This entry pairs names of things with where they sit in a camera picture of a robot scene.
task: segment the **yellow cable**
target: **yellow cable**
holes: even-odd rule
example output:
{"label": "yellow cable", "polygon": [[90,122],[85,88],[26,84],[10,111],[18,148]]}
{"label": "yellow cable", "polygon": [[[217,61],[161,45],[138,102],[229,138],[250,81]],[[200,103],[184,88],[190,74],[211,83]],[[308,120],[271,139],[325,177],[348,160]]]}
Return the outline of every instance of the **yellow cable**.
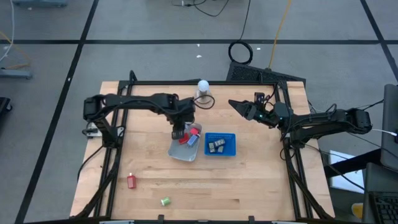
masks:
{"label": "yellow cable", "polygon": [[285,22],[285,18],[286,18],[287,12],[289,11],[289,8],[290,8],[291,3],[292,3],[292,0],[289,0],[288,3],[287,3],[286,9],[285,9],[284,16],[282,17],[282,21],[281,21],[280,24],[279,24],[278,31],[276,32],[276,36],[275,36],[275,40],[274,40],[274,45],[272,46],[271,59],[270,59],[270,61],[269,61],[268,68],[271,68],[272,61],[274,60],[274,52],[275,52],[276,41],[277,41],[277,39],[278,39],[279,32],[280,32],[280,30],[282,29],[282,25],[283,25],[284,22]]}
{"label": "yellow cable", "polygon": [[[6,34],[4,34],[3,32],[0,31],[0,35],[2,35],[11,44],[11,40],[8,38],[8,36]],[[30,59],[30,57],[22,49],[20,49],[16,44],[13,44],[12,46],[15,47],[26,58],[28,63],[13,65],[13,66],[7,67],[6,69],[16,69],[16,68],[23,68],[23,67],[30,66],[30,62],[32,61],[32,59]]]}

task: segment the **wooden tabletop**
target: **wooden tabletop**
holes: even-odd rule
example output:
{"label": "wooden tabletop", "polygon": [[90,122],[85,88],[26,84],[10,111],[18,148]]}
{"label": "wooden tabletop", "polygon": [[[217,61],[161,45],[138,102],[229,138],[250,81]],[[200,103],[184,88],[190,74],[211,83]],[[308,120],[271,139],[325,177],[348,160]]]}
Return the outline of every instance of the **wooden tabletop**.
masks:
{"label": "wooden tabletop", "polygon": [[[104,82],[101,94],[117,92],[118,82]],[[133,95],[177,93],[181,98],[193,96],[194,85],[135,85]],[[295,114],[309,113],[303,83],[289,82],[289,96]],[[216,99],[211,110],[197,108],[196,122],[206,132],[235,133],[236,157],[209,157],[203,152],[204,138],[193,162],[167,155],[172,126],[165,116],[150,111],[130,110],[124,138],[113,219],[156,220],[294,220],[286,163],[280,159],[280,131],[255,121],[247,121],[228,100],[250,100],[254,92],[272,93],[271,86],[210,86]],[[316,140],[309,144],[318,147]],[[88,141],[85,159],[101,145],[101,139]],[[105,150],[82,170],[76,188],[71,215],[82,210],[93,196],[100,181]],[[334,216],[330,193],[318,151],[301,150],[308,189],[319,204]],[[137,178],[137,188],[127,188],[129,173]],[[301,214],[305,216],[302,194],[297,187]],[[160,200],[170,197],[163,207]],[[104,194],[104,214],[108,192]]]}

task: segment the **cable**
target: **cable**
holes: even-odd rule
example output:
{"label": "cable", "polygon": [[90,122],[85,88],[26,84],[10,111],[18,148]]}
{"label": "cable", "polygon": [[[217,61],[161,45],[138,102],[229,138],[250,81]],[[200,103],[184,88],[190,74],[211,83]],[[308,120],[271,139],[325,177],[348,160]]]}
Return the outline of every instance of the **cable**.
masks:
{"label": "cable", "polygon": [[[200,98],[203,98],[203,97],[205,97],[205,96],[210,97],[211,99],[213,99],[213,104],[211,104],[211,106],[209,106],[208,108],[204,108],[204,107],[202,107],[202,106],[200,106],[200,105],[198,105],[198,104],[195,103],[196,100],[198,100],[198,99],[200,99]],[[200,109],[203,109],[203,110],[211,109],[211,108],[214,106],[215,103],[216,103],[216,100],[215,100],[214,97],[211,96],[211,95],[202,95],[202,96],[198,96],[198,97],[196,97],[195,99],[193,99],[193,104],[195,104],[195,106],[197,106],[197,107],[199,107]]]}
{"label": "cable", "polygon": [[285,18],[286,18],[287,12],[289,11],[289,8],[290,8],[291,3],[292,3],[292,0],[289,0],[288,3],[287,3],[286,9],[285,9],[284,16],[282,17],[282,20],[281,20],[281,22],[280,22],[280,24],[279,24],[278,31],[276,32],[276,36],[275,36],[275,40],[274,40],[274,45],[272,46],[271,59],[269,60],[268,68],[271,68],[272,61],[274,60],[274,53],[275,53],[276,42],[277,42],[277,40],[278,40],[279,32],[280,32],[280,30],[282,29],[282,25],[283,25],[284,22],[285,22]]}
{"label": "cable", "polygon": [[267,106],[268,103],[269,103],[271,106],[274,106],[274,104],[271,103],[271,102],[266,102],[266,103],[264,103],[264,106]]}
{"label": "cable", "polygon": [[[249,64],[251,63],[251,61],[253,60],[253,49],[251,48],[251,46],[250,46],[248,43],[242,41],[242,37],[243,37],[243,34],[244,34],[244,30],[245,30],[245,28],[246,28],[246,22],[248,21],[250,3],[251,3],[251,0],[249,0],[248,9],[247,9],[247,11],[246,11],[246,18],[244,19],[244,24],[243,24],[243,30],[242,30],[241,37],[239,38],[239,40],[230,43],[230,45],[229,45],[229,47],[228,47],[228,56],[229,56],[229,59],[230,59],[232,62],[240,63],[240,64],[242,64],[242,65],[249,65]],[[231,49],[232,49],[232,47],[233,47],[235,44],[241,44],[241,45],[243,45],[243,46],[249,51],[249,59],[248,59],[247,61],[245,61],[245,62],[237,62],[237,61],[232,57]]]}
{"label": "cable", "polygon": [[195,3],[195,0],[193,0],[193,4],[192,4],[192,5],[195,6],[195,8],[198,9],[200,12],[206,14],[207,16],[217,17],[217,16],[219,16],[219,15],[224,11],[225,6],[226,6],[228,3],[229,3],[229,0],[226,0],[225,5],[223,6],[223,8],[219,11],[219,13],[217,13],[217,14],[215,14],[215,15],[211,15],[211,14],[209,14],[209,13],[207,13],[207,12],[202,11],[201,9],[199,9],[199,8],[198,8],[198,5],[200,5],[200,4],[196,4],[196,3]]}
{"label": "cable", "polygon": [[14,43],[14,34],[15,34],[15,20],[14,20],[14,4],[12,3],[12,0],[10,0],[11,4],[11,22],[12,22],[12,35],[11,35],[11,43],[8,49],[6,50],[6,53],[0,58],[0,62],[7,57],[8,52],[10,51],[12,44]]}
{"label": "cable", "polygon": [[[2,35],[10,44],[12,43],[12,41],[9,39],[9,37],[6,34],[4,34],[3,32],[0,31],[0,35]],[[20,49],[18,47],[18,45],[13,44],[13,46],[25,57],[25,59],[28,61],[28,63],[9,66],[9,67],[6,67],[6,69],[18,69],[18,68],[30,66],[32,59],[22,49]]]}
{"label": "cable", "polygon": [[[204,0],[203,2],[201,2],[201,3],[198,3],[198,4],[195,4],[196,6],[198,6],[198,5],[200,5],[200,4],[203,4],[203,3],[205,3],[207,0]],[[171,0],[171,5],[172,6],[180,6],[180,7],[190,7],[190,6],[193,6],[194,4],[184,4],[184,0],[181,0],[181,4],[174,4],[173,3],[173,0]]]}
{"label": "cable", "polygon": [[278,88],[278,84],[279,84],[279,82],[276,84],[276,86],[275,86],[275,88],[274,88],[274,91],[272,91],[271,95],[267,95],[267,96],[266,96],[266,102],[264,103],[264,105],[266,105],[266,104],[268,103],[268,101],[269,101],[272,97],[274,97],[275,92],[276,92],[276,89],[279,89],[279,88]]}
{"label": "cable", "polygon": [[369,108],[371,108],[371,107],[373,107],[373,106],[376,106],[376,105],[378,105],[378,104],[380,104],[380,103],[383,103],[383,102],[384,102],[384,99],[381,100],[381,101],[377,101],[377,102],[373,103],[372,105],[369,105],[368,107],[364,108],[363,110],[369,109]]}
{"label": "cable", "polygon": [[396,159],[398,159],[398,156],[396,156],[396,155],[395,155],[394,153],[392,153],[390,150],[388,150],[388,149],[386,149],[386,148],[383,148],[383,147],[379,146],[378,144],[375,144],[375,143],[373,143],[373,142],[371,142],[371,141],[368,141],[368,140],[366,140],[365,138],[361,138],[361,137],[359,137],[359,136],[356,136],[355,134],[351,134],[351,133],[348,133],[348,134],[350,134],[350,135],[352,135],[352,136],[354,136],[354,137],[356,137],[356,138],[362,139],[363,141],[366,141],[366,142],[368,142],[368,143],[370,143],[370,144],[372,144],[372,145],[374,145],[374,146],[377,146],[377,147],[379,147],[380,149],[383,149],[383,150],[385,150],[386,152],[388,152],[389,154],[391,154],[392,156],[394,156]]}
{"label": "cable", "polygon": [[[116,138],[116,142],[119,141],[119,138],[120,138],[120,136],[124,133],[124,130],[125,130],[125,129],[126,129],[126,128],[124,128],[124,129],[119,133],[118,137]],[[85,164],[86,164],[92,157],[94,157],[103,147],[104,147],[103,145],[102,145],[101,147],[99,147],[94,153],[92,153],[92,154],[81,164],[81,166],[80,166],[80,168],[79,168],[79,171],[77,172],[77,181],[79,181],[80,172],[81,172],[81,170],[83,169],[83,167],[85,166]]]}
{"label": "cable", "polygon": [[92,122],[87,122],[86,128],[83,129],[83,130],[81,130],[81,133],[82,133],[84,136],[86,136],[86,137],[88,137],[87,134],[92,133],[93,131],[94,131],[94,132],[97,132],[97,131],[98,131],[98,128],[90,128],[90,129],[88,129],[88,126],[89,126],[91,123],[92,123]]}
{"label": "cable", "polygon": [[[322,151],[321,149],[316,148],[316,147],[314,147],[314,146],[311,146],[311,145],[309,145],[309,144],[305,144],[305,145],[306,145],[306,146],[310,146],[311,148],[318,150],[320,154],[322,154],[322,153],[332,154],[332,153],[329,153],[329,152]],[[364,189],[362,186],[360,186],[360,185],[358,185],[357,183],[354,183],[353,181],[351,181],[351,180],[350,180],[349,178],[347,178],[344,174],[342,174],[341,172],[339,172],[338,170],[336,170],[336,168],[334,168],[333,166],[331,166],[328,162],[324,162],[324,163],[325,163],[328,167],[330,167],[333,171],[335,171],[338,175],[340,175],[340,176],[342,176],[344,179],[346,179],[348,182],[350,182],[351,184],[353,184],[353,185],[359,187],[361,190],[365,191],[365,189]]]}
{"label": "cable", "polygon": [[312,103],[311,103],[309,100],[307,100],[307,101],[308,101],[308,104],[311,106],[311,109],[313,109],[315,113],[317,113],[317,111],[318,111],[318,112],[322,112],[322,113],[325,112],[325,111],[323,111],[323,110],[318,110],[318,109],[316,109],[316,108],[312,105]]}
{"label": "cable", "polygon": [[371,130],[371,131],[381,131],[381,132],[384,132],[384,133],[390,134],[390,135],[392,135],[392,136],[397,136],[397,133],[393,133],[392,131],[385,131],[385,130],[374,129],[374,128],[372,128],[372,130]]}
{"label": "cable", "polygon": [[[336,112],[336,110],[337,110],[337,105],[336,105],[335,103],[333,103],[325,112],[328,112],[332,107],[334,107],[333,111],[331,112],[331,115],[333,115],[333,114]],[[325,117],[327,118],[328,116],[331,116],[331,115],[323,115],[323,116],[320,116],[319,114],[314,114],[313,116],[311,116],[311,118],[325,118]],[[283,140],[283,138],[285,138],[286,134],[289,133],[289,131],[290,131],[292,128],[295,128],[296,126],[300,125],[300,123],[301,123],[302,121],[305,121],[306,119],[310,119],[310,118],[303,118],[303,119],[297,121],[296,123],[294,123],[294,124],[293,124],[292,126],[290,126],[290,127],[289,127],[289,125],[288,125],[288,126],[287,126],[288,128],[287,128],[286,132],[282,135],[282,137],[280,137],[280,140]]]}
{"label": "cable", "polygon": [[[282,152],[283,152],[283,150],[284,150],[284,148],[282,148],[281,150],[280,150],[280,152],[279,152],[279,157],[280,157],[280,159],[282,159],[283,161],[286,161],[286,159],[284,159],[284,158],[282,158]],[[293,154],[290,156],[290,159],[293,159],[293,157],[296,155],[296,151],[293,151]]]}
{"label": "cable", "polygon": [[104,146],[99,147],[94,153],[92,153],[91,156],[89,156],[80,166],[79,171],[77,172],[77,181],[79,181],[80,177],[80,172],[83,169],[83,167],[86,165],[86,163],[93,157],[95,156]]}

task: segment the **concrete floor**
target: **concrete floor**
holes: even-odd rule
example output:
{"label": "concrete floor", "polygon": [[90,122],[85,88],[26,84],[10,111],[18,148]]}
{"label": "concrete floor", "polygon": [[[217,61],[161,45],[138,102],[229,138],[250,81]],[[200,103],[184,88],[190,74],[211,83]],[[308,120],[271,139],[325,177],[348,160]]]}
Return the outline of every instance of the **concrete floor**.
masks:
{"label": "concrete floor", "polygon": [[[92,0],[70,0],[61,9],[15,7],[17,40],[79,40]],[[367,0],[386,40],[398,39],[395,0]],[[248,1],[230,0],[216,18],[193,7],[175,7],[170,1],[99,0],[88,40],[170,40],[176,44],[97,45],[83,47],[55,135],[33,195],[25,222],[67,218],[76,187],[86,139],[82,106],[87,96],[100,90],[101,82],[125,80],[133,69],[139,80],[225,80],[229,67],[228,44],[178,44],[184,39],[237,39],[241,34]],[[209,1],[202,8],[217,12],[224,1]],[[252,0],[244,39],[273,39],[285,1]],[[11,7],[0,1],[0,30],[11,35]],[[280,39],[377,40],[360,1],[293,1]],[[75,44],[21,44],[33,58],[31,80],[0,79],[0,96],[12,99],[14,110],[2,127],[0,137],[0,220],[12,223],[30,181],[62,87]],[[272,45],[252,44],[252,66],[264,68]],[[398,45],[389,45],[398,57]],[[233,55],[247,57],[236,46]],[[6,67],[23,62],[15,49],[0,63]],[[380,44],[303,45],[281,44],[272,69],[307,79],[307,95],[321,110],[332,103],[350,108],[379,101],[383,86],[397,83]],[[369,110],[375,128],[381,128],[382,106]],[[380,133],[366,139],[380,143]],[[323,150],[362,154],[375,147],[348,134],[322,138]]]}

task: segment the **white cable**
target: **white cable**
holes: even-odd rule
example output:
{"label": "white cable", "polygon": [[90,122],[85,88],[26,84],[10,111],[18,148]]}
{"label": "white cable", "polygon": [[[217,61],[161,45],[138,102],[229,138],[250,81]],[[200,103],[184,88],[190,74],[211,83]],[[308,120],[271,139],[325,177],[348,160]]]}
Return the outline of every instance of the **white cable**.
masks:
{"label": "white cable", "polygon": [[390,134],[392,136],[397,136],[397,133],[393,133],[392,131],[385,131],[385,130],[374,129],[374,128],[372,128],[372,131],[381,131],[381,132],[384,132],[384,133],[388,133],[388,134]]}
{"label": "white cable", "polygon": [[14,4],[12,3],[12,0],[10,0],[11,3],[11,22],[12,22],[12,35],[11,35],[11,43],[10,46],[8,47],[6,53],[0,58],[0,62],[7,57],[8,52],[10,51],[12,44],[14,43],[14,32],[15,32],[15,21],[14,21]]}

